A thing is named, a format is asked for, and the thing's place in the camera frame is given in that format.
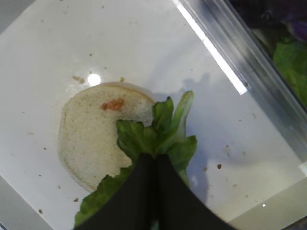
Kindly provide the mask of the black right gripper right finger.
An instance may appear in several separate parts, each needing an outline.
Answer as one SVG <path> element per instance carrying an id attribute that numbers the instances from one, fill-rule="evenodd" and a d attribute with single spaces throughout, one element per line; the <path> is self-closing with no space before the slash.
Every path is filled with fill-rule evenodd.
<path id="1" fill-rule="evenodd" d="M 161 230 L 233 230 L 211 212 L 176 172 L 169 156 L 156 158 L 158 220 Z"/>

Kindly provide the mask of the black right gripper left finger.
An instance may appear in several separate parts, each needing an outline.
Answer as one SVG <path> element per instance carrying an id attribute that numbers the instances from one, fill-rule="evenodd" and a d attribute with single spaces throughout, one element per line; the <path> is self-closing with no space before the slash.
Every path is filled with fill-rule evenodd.
<path id="1" fill-rule="evenodd" d="M 75 230 L 149 230 L 152 225 L 154 159 L 141 154 L 137 162 L 105 176 L 81 202 Z"/>

